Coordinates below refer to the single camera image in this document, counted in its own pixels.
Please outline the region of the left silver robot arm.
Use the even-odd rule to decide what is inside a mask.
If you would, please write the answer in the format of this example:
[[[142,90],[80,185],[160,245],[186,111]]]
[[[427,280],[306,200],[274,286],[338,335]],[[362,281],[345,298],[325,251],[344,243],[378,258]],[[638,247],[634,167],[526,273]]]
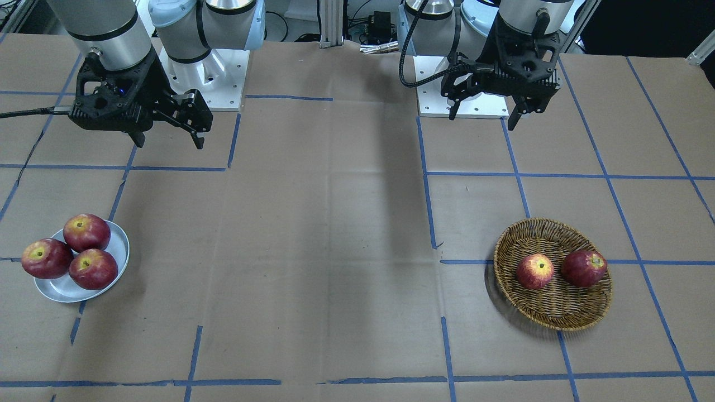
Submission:
[[[507,128],[546,110],[561,89],[557,59],[572,1],[403,1],[398,42],[401,83],[438,81],[455,119],[480,94],[510,97]]]

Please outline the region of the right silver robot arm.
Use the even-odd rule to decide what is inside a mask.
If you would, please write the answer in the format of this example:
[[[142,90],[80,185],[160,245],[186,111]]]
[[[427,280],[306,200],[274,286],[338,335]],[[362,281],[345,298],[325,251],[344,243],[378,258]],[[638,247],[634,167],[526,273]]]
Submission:
[[[151,1],[146,9],[168,61],[159,59],[132,1],[50,1],[84,60],[67,114],[90,131],[127,134],[143,147],[163,121],[188,132],[197,149],[212,128],[205,92],[234,87],[220,51],[261,48],[263,1]]]

